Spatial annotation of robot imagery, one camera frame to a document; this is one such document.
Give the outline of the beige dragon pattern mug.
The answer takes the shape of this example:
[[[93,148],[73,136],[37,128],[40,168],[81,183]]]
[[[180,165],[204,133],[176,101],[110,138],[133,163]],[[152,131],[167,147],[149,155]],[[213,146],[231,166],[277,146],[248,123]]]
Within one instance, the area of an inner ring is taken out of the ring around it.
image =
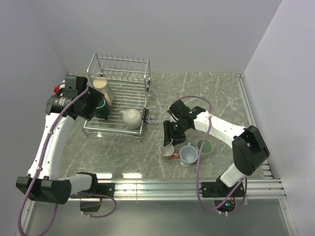
[[[93,87],[104,94],[104,98],[109,106],[112,106],[114,100],[114,94],[111,90],[107,79],[95,79],[93,80]]]

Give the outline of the silver wire dish rack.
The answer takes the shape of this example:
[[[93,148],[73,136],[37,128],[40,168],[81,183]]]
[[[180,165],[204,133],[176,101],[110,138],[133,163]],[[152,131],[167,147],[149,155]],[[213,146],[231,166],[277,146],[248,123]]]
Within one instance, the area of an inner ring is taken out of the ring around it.
[[[107,81],[114,99],[107,120],[93,118],[84,123],[82,130],[85,135],[98,138],[105,135],[141,137],[148,115],[147,100],[152,80],[150,60],[95,53],[87,68],[87,78],[90,84],[94,80]],[[142,116],[141,125],[134,130],[124,124],[119,114],[128,109],[136,109]]]

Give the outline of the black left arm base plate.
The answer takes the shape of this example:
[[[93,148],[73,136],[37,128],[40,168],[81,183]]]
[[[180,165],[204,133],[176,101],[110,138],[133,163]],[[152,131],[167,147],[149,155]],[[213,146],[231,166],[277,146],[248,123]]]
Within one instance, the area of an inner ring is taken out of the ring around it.
[[[113,197],[115,192],[115,183],[98,183],[95,194]]]

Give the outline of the beige speckled round mug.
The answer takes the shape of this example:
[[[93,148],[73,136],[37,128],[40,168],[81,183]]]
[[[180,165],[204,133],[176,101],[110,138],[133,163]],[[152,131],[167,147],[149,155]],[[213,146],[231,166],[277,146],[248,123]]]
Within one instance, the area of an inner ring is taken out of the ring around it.
[[[128,109],[125,111],[119,111],[119,115],[123,119],[123,123],[129,128],[129,129],[137,129],[142,122],[142,116],[140,112],[136,109]]]

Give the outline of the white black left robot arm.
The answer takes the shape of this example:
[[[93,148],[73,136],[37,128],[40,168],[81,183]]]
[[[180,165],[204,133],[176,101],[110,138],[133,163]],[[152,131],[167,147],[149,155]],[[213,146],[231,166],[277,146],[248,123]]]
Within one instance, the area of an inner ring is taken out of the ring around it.
[[[66,76],[64,87],[55,90],[46,103],[45,128],[36,157],[27,175],[18,177],[16,187],[27,199],[65,204],[75,193],[93,198],[99,192],[96,174],[79,172],[60,177],[63,150],[76,118],[90,121],[104,95],[88,86],[82,76]]]

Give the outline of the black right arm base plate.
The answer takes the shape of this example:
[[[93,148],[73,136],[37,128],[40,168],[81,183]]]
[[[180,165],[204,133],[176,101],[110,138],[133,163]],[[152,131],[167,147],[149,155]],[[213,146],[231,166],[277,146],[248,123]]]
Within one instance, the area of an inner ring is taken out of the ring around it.
[[[201,182],[198,192],[203,198],[225,198],[230,192],[232,192],[231,196],[244,197],[245,187],[242,180],[234,184],[232,187],[227,187],[220,181],[204,181]]]

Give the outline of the dark green mug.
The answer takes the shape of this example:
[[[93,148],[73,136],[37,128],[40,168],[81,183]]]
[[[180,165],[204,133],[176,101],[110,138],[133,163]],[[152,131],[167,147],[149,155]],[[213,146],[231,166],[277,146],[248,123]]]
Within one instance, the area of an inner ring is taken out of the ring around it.
[[[99,105],[95,109],[95,117],[99,119],[107,120],[110,115],[110,106],[107,104],[106,100],[100,101]]]

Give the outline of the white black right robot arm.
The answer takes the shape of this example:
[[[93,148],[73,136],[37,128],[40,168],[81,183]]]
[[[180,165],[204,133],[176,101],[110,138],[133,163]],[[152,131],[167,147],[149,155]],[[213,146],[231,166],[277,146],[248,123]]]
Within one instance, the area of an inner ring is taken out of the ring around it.
[[[232,149],[233,164],[217,179],[217,191],[221,196],[230,195],[239,180],[251,176],[270,156],[269,149],[257,127],[238,126],[208,111],[190,110],[181,118],[171,115],[170,120],[163,122],[163,128],[165,146],[168,144],[176,146],[184,142],[185,132],[193,129],[221,140]]]

